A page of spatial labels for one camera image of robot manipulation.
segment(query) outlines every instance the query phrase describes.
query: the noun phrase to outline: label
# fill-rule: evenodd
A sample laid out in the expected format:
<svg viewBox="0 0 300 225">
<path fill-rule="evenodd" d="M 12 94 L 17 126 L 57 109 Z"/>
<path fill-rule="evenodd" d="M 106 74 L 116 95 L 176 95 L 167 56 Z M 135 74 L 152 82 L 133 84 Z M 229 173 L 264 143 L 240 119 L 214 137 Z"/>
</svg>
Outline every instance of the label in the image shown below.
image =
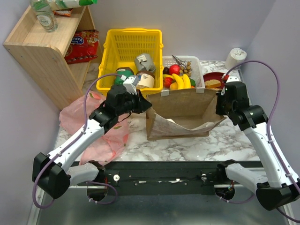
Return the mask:
<svg viewBox="0 0 300 225">
<path fill-rule="evenodd" d="M 72 44 L 82 45 L 84 43 L 84 39 L 81 36 L 75 36 L 72 38 Z"/>
<path fill-rule="evenodd" d="M 153 88 L 154 86 L 154 78 L 149 74 L 138 74 L 138 78 L 140 79 L 137 84 L 137 88 Z"/>
<path fill-rule="evenodd" d="M 47 15 L 37 15 L 37 19 L 39 20 L 39 22 L 41 23 L 42 26 L 50 29 L 51 26 L 53 26 L 53 22 L 51 17 L 47 16 Z"/>
<path fill-rule="evenodd" d="M 136 59 L 139 60 L 139 62 L 147 62 L 147 58 L 145 55 L 140 55 Z"/>
</svg>

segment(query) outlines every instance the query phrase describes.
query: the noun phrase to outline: yellow basket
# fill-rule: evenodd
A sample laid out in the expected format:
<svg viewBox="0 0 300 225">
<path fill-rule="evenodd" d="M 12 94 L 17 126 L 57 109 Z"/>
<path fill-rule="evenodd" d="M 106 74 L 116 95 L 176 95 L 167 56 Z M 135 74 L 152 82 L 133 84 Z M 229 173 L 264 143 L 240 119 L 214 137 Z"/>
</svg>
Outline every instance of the yellow basket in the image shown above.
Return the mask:
<svg viewBox="0 0 300 225">
<path fill-rule="evenodd" d="M 109 30 L 104 44 L 102 62 L 99 66 L 98 77 L 105 74 L 116 73 L 117 68 L 130 67 L 136 74 L 136 56 L 148 53 L 156 67 L 153 88 L 143 88 L 141 93 L 146 96 L 161 92 L 163 89 L 163 43 L 160 30 L 147 30 L 141 28 L 127 28 L 122 30 Z M 108 76 L 97 82 L 97 90 L 105 96 L 113 86 L 115 76 Z"/>
</svg>

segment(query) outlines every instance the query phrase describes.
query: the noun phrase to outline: red apple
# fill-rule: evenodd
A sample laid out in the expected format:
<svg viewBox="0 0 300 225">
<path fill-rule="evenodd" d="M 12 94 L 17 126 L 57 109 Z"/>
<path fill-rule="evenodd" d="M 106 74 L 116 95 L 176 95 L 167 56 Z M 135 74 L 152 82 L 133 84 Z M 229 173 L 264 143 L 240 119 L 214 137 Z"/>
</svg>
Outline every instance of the red apple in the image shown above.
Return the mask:
<svg viewBox="0 0 300 225">
<path fill-rule="evenodd" d="M 174 65 L 171 65 L 170 68 L 169 68 L 169 74 L 172 75 L 172 74 L 177 74 L 179 75 L 180 74 L 180 66 L 177 65 L 177 64 L 174 64 Z"/>
</svg>

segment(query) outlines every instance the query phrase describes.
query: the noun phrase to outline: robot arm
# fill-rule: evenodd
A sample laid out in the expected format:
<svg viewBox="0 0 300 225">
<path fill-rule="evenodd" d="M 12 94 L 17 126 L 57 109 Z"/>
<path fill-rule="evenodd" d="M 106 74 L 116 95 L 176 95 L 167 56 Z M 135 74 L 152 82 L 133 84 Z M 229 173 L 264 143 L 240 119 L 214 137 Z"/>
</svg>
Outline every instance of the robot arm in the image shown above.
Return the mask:
<svg viewBox="0 0 300 225">
<path fill-rule="evenodd" d="M 272 131 L 273 140 L 268 140 L 268 118 L 265 112 L 258 105 L 249 105 L 246 86 L 236 77 L 229 77 L 223 90 L 217 93 L 216 114 L 227 115 L 234 125 L 240 127 L 254 146 L 267 175 L 267 177 L 258 176 L 233 160 L 229 160 L 219 165 L 221 177 L 235 180 L 256 193 L 260 204 L 267 210 L 298 199 L 299 193 L 289 179 L 289 176 L 292 176 L 300 186 L 297 173 L 288 164 Z M 285 173 L 270 142 L 275 144 L 290 174 Z"/>
<path fill-rule="evenodd" d="M 57 154 L 60 156 L 46 169 L 38 181 L 38 185 L 53 199 L 62 196 L 70 185 L 94 180 L 102 167 L 95 163 L 71 167 L 76 158 L 96 139 L 107 133 L 117 124 L 119 116 L 126 113 L 143 113 L 152 105 L 136 90 L 136 76 L 129 77 L 123 85 L 114 85 L 107 93 L 106 101 L 94 110 L 83 127 L 71 136 L 64 144 L 48 155 L 39 153 L 34 158 L 32 180 L 35 181 L 43 167 Z M 83 135 L 63 154 L 61 150 L 70 145 L 81 133 Z"/>
</svg>

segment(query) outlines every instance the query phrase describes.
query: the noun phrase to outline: chip bag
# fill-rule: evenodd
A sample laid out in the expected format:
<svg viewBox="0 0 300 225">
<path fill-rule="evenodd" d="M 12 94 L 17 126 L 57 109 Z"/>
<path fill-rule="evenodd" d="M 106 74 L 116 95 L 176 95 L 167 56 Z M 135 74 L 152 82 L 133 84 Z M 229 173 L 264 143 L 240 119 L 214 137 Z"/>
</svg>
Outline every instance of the chip bag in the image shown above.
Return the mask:
<svg viewBox="0 0 300 225">
<path fill-rule="evenodd" d="M 67 64 L 88 62 L 97 58 L 98 34 L 97 30 L 76 32 L 65 56 Z"/>
</svg>

